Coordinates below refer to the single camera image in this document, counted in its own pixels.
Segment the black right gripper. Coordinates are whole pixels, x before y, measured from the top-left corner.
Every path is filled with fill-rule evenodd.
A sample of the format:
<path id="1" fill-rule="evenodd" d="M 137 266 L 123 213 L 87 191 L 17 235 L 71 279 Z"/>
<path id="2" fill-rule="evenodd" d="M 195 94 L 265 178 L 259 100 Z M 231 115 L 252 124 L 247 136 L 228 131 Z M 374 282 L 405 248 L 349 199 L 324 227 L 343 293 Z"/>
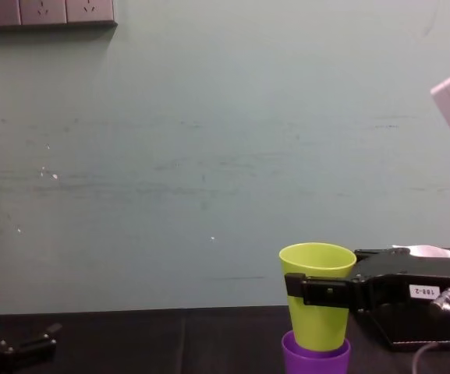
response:
<path id="1" fill-rule="evenodd" d="M 374 311 L 384 305 L 429 306 L 450 288 L 450 258 L 410 256 L 408 248 L 357 249 L 355 279 L 284 275 L 288 296 L 304 305 Z"/>

